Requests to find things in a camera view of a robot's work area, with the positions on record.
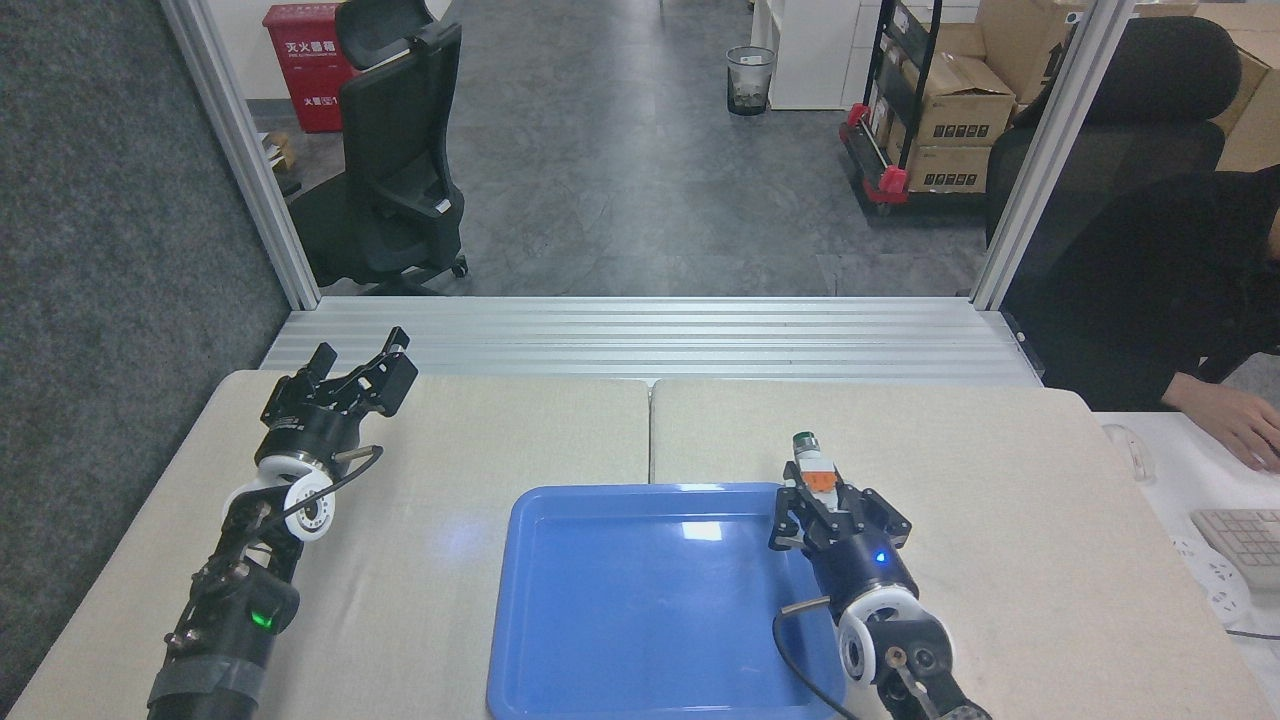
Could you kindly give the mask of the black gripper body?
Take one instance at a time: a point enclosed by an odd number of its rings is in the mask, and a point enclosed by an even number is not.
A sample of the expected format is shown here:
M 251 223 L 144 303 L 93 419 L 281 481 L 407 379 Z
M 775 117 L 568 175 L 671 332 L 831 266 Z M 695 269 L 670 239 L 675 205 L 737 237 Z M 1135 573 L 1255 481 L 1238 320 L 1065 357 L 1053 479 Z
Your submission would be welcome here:
M 348 414 L 351 400 L 339 398 L 344 383 L 344 377 L 321 382 L 301 375 L 279 378 L 261 415 L 268 427 L 261 457 L 305 455 L 326 469 L 347 469 L 349 464 L 335 456 L 357 447 L 362 418 Z
M 900 585 L 919 596 L 899 547 L 881 530 L 836 539 L 810 533 L 804 539 L 804 556 L 813 565 L 820 593 L 829 598 L 831 612 L 844 612 L 854 600 L 881 587 Z

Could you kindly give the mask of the person's hand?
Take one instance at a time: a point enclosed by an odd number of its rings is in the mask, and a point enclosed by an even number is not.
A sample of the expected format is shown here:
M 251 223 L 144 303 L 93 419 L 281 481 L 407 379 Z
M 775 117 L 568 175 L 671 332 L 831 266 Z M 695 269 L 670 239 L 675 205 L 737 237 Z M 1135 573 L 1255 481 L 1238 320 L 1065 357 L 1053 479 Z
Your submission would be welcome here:
M 1279 473 L 1279 415 L 1263 398 L 1179 372 L 1161 402 L 1183 413 L 1249 469 Z

